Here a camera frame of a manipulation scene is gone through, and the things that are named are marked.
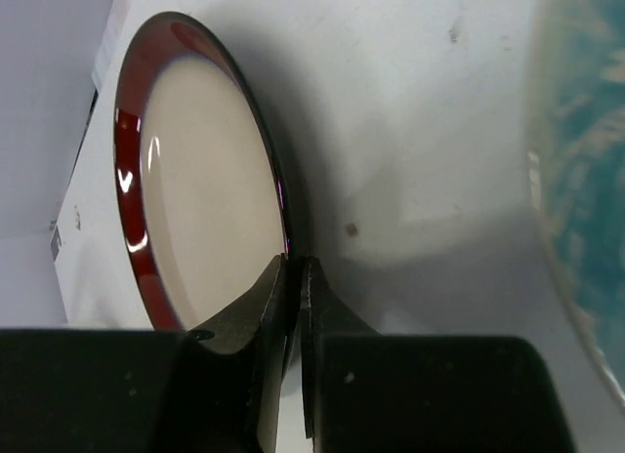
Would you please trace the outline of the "red and teal floral plate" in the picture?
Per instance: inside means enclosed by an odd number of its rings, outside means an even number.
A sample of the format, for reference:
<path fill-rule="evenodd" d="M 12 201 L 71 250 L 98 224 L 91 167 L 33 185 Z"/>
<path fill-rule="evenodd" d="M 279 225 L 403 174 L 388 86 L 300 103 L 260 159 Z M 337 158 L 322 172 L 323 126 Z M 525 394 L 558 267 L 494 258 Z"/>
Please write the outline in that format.
<path fill-rule="evenodd" d="M 534 216 L 580 342 L 624 401 L 624 0 L 538 0 L 523 133 Z"/>

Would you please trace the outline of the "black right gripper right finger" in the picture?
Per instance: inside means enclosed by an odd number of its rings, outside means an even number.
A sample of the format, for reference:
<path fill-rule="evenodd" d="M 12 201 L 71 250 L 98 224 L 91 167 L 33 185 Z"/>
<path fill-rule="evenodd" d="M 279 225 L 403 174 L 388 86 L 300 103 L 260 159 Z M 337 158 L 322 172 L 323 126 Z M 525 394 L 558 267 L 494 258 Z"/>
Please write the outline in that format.
<path fill-rule="evenodd" d="M 382 335 L 304 261 L 299 316 L 316 452 L 571 452 L 552 379 L 527 341 Z"/>

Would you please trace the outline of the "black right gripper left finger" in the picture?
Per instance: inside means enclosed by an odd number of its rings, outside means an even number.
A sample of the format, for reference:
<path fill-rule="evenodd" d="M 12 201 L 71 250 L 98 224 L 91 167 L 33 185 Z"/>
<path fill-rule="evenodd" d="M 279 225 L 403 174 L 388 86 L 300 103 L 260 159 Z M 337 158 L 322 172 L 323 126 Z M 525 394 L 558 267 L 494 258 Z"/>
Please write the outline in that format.
<path fill-rule="evenodd" d="M 190 331 L 1 334 L 5 452 L 272 452 L 287 263 Z"/>

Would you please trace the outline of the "dark red rimmed plate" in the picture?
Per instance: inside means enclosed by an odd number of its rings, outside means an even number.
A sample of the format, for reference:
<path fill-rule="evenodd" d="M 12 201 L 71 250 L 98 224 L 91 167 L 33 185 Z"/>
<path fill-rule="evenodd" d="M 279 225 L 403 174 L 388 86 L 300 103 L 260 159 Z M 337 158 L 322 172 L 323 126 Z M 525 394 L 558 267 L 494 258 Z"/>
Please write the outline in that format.
<path fill-rule="evenodd" d="M 301 171 L 222 42 L 162 12 L 119 71 L 113 165 L 120 223 L 153 328 L 207 334 L 230 355 L 253 340 L 278 262 L 291 282 L 312 248 Z"/>

